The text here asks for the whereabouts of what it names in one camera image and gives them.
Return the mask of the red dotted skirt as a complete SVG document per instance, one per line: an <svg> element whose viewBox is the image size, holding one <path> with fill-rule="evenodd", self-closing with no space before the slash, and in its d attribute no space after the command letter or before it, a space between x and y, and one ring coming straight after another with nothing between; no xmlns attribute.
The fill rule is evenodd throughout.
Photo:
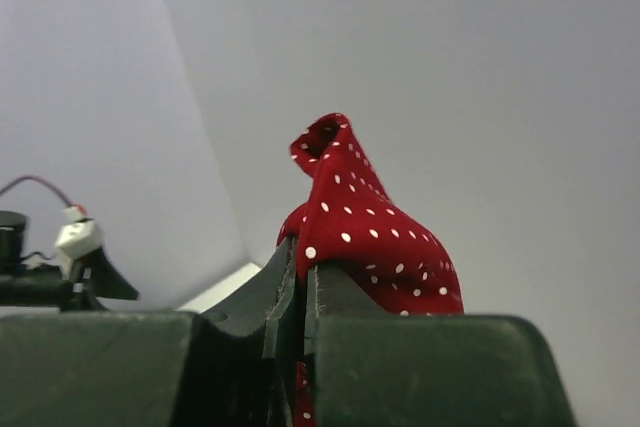
<svg viewBox="0 0 640 427"><path fill-rule="evenodd" d="M384 310L400 316L461 314L453 262L426 227L395 206L349 119L327 114L290 146L312 179L310 195L284 220L277 240L297 241L297 278L336 262Z"/></svg>

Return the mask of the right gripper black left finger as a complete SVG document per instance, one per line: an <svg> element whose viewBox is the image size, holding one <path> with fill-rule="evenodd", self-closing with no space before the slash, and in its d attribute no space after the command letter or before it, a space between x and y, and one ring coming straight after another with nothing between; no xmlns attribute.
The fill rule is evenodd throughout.
<svg viewBox="0 0 640 427"><path fill-rule="evenodd" d="M289 426L296 243L203 313L82 312L1 322L5 426Z"/></svg>

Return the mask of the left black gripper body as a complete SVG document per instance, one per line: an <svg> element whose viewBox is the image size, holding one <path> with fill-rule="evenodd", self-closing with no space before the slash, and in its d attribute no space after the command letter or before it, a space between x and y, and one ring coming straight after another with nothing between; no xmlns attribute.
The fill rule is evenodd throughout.
<svg viewBox="0 0 640 427"><path fill-rule="evenodd" d="M57 307L59 310L97 310L91 272L80 260L64 273L56 265L29 267L22 257L28 218L1 212L1 306Z"/></svg>

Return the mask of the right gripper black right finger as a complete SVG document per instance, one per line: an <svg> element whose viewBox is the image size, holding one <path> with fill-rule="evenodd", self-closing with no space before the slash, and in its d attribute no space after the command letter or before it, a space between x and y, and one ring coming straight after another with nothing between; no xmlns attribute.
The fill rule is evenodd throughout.
<svg viewBox="0 0 640 427"><path fill-rule="evenodd" d="M304 350L319 426L573 426L552 352L505 315L386 312L342 269L308 276Z"/></svg>

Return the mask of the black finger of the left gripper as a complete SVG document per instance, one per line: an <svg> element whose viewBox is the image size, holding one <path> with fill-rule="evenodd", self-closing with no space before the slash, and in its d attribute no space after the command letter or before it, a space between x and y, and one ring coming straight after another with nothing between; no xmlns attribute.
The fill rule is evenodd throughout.
<svg viewBox="0 0 640 427"><path fill-rule="evenodd" d="M103 246L92 252L92 283L97 297L116 300L139 298L139 292L114 267Z"/></svg>

